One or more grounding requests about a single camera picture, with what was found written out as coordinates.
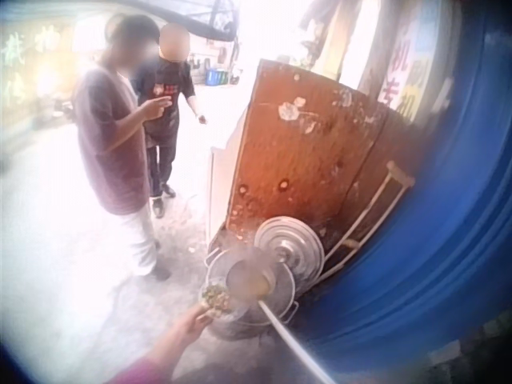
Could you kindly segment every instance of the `gray t-shirt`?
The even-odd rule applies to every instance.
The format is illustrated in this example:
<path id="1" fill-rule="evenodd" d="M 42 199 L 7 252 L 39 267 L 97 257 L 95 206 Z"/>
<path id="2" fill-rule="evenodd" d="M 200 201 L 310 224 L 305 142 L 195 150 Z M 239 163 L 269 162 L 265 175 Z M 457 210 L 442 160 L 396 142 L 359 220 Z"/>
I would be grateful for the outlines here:
<path id="1" fill-rule="evenodd" d="M 143 129 L 106 151 L 113 142 L 116 121 L 133 112 L 136 105 L 130 82 L 101 67 L 87 72 L 74 94 L 78 142 L 87 176 L 100 204 L 117 215 L 135 213 L 149 199 Z"/>

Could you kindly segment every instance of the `blue plastic sheet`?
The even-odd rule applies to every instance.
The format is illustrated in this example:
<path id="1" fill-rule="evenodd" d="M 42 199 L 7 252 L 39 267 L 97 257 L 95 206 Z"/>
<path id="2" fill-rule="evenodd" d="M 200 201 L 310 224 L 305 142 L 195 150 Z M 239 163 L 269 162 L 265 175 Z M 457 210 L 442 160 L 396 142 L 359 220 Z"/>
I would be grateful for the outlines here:
<path id="1" fill-rule="evenodd" d="M 511 19 L 507 2 L 464 2 L 452 103 L 416 186 L 299 313 L 332 370 L 419 358 L 510 307 Z"/>

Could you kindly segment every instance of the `black shoe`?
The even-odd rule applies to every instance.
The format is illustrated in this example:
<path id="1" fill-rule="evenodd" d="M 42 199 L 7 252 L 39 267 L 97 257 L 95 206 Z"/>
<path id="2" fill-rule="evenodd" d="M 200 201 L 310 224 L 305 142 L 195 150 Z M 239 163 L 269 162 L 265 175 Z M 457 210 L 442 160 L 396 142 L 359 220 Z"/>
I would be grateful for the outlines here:
<path id="1" fill-rule="evenodd" d="M 163 265 L 162 262 L 157 260 L 157 263 L 154 265 L 153 270 L 150 273 L 150 276 L 156 278 L 159 282 L 164 282 L 168 278 L 170 278 L 169 270 Z"/>
<path id="2" fill-rule="evenodd" d="M 166 214 L 166 208 L 163 205 L 162 198 L 153 199 L 151 207 L 153 208 L 153 213 L 156 218 L 163 218 L 163 215 Z"/>
<path id="3" fill-rule="evenodd" d="M 167 184 L 162 184 L 162 190 L 170 198 L 175 198 L 176 197 L 176 192 L 174 192 L 174 190 L 170 186 L 168 186 Z"/>

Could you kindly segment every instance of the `black t-shirt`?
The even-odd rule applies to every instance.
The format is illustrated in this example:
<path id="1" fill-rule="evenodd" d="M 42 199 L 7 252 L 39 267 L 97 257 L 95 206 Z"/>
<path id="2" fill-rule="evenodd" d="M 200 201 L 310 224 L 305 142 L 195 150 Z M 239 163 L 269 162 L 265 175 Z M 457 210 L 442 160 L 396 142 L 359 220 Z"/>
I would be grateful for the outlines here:
<path id="1" fill-rule="evenodd" d="M 170 144 L 179 127 L 179 94 L 183 93 L 185 98 L 195 95 L 190 65 L 187 62 L 169 62 L 158 56 L 142 65 L 132 80 L 132 86 L 138 95 L 139 105 L 152 98 L 172 97 L 173 105 L 166 108 L 163 116 L 144 123 L 149 146 Z"/>

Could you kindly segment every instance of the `pot handle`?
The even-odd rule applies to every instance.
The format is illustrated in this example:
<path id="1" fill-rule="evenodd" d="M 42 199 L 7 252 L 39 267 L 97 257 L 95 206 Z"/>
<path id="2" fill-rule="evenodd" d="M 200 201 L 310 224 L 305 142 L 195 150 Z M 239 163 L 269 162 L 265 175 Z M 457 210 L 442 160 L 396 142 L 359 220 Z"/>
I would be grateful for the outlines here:
<path id="1" fill-rule="evenodd" d="M 283 319 L 282 323 L 288 324 L 291 321 L 291 319 L 294 318 L 295 314 L 297 313 L 297 310 L 298 310 L 298 302 L 293 302 L 291 304 L 291 308 L 288 310 L 289 314 L 288 314 L 287 318 Z"/>
<path id="2" fill-rule="evenodd" d="M 205 263 L 206 268 L 210 268 L 210 265 L 211 265 L 212 261 L 214 260 L 214 258 L 217 257 L 218 252 L 220 250 L 221 250 L 221 248 L 217 247 L 214 250 L 212 250 L 208 256 L 205 257 L 204 263 Z"/>

